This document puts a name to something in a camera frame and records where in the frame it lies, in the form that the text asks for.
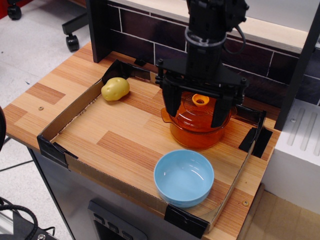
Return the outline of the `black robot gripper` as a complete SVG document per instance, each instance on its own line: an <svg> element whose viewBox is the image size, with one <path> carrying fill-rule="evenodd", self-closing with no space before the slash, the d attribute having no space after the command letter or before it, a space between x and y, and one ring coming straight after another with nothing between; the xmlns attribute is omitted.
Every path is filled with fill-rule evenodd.
<svg viewBox="0 0 320 240"><path fill-rule="evenodd" d="M183 92L215 98L212 128L237 113L236 104L242 104L249 81L228 69L221 62L222 45L187 45L183 58L157 61L156 83L162 89L166 111L177 115Z"/></svg>

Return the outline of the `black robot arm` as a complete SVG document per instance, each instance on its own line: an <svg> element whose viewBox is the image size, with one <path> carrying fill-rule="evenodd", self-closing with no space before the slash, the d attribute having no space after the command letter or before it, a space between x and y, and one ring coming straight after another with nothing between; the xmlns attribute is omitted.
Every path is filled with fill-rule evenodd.
<svg viewBox="0 0 320 240"><path fill-rule="evenodd" d="M244 101L249 81L221 62L227 33L246 21L249 6L244 0L189 0L189 24L184 35L187 57L159 59L156 83L162 89L166 111L177 115L183 92L216 100L211 127L220 127L231 108Z"/></svg>

